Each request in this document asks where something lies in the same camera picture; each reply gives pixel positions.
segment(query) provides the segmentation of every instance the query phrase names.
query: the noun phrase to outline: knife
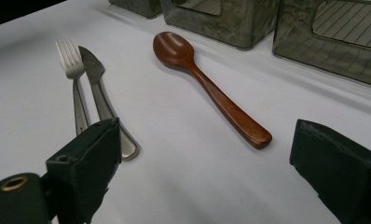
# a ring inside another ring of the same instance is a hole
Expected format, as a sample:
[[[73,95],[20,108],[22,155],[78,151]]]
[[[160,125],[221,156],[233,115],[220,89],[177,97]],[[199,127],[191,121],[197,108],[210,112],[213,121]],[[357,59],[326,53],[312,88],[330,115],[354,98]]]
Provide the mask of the knife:
[[[101,76],[105,71],[103,64],[86,48],[81,46],[78,46],[78,48],[81,53],[81,59],[92,89],[93,99],[95,100],[100,120],[115,118],[116,116],[108,104],[101,86]],[[120,126],[119,134],[121,138],[122,159],[124,161],[129,161],[138,155],[140,146],[131,137],[122,123]]]

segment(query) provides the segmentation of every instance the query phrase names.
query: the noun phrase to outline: fork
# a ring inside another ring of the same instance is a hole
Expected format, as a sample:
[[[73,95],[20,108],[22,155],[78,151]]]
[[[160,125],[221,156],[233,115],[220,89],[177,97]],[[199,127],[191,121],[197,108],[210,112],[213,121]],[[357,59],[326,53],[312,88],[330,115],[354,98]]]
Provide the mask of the fork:
[[[84,64],[80,53],[70,39],[55,42],[61,56],[62,66],[67,78],[73,80],[73,102],[75,107],[76,134],[84,132],[89,124],[78,88],[78,80],[84,74]]]

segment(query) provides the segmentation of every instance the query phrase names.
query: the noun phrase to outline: white tablecloth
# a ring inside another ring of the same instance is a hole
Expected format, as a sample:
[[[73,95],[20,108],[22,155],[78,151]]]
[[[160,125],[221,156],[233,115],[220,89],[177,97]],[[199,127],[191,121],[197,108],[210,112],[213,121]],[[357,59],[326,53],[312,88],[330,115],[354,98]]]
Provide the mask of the white tablecloth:
[[[152,43],[163,31],[194,46],[199,68],[272,133],[268,147],[248,145],[193,77],[162,65]],[[118,167],[93,223],[339,223],[289,163],[295,123],[321,123],[371,150],[371,88],[273,56],[273,34],[241,51],[105,0],[0,25],[0,180],[43,175],[76,137],[72,81],[55,46],[64,38],[103,63],[110,104],[142,146]],[[86,76],[81,86],[97,122]]]

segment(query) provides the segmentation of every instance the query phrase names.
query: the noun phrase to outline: spoon bowl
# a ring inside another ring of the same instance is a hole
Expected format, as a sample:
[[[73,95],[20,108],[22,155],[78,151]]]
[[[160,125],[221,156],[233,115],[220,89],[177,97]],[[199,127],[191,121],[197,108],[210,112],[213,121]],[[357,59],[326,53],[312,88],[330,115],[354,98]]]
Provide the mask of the spoon bowl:
[[[259,149],[270,143],[272,135],[232,102],[199,70],[194,62],[194,48],[188,41],[175,33],[162,32],[154,38],[153,49],[162,63],[189,71],[206,90],[221,113],[250,145]]]

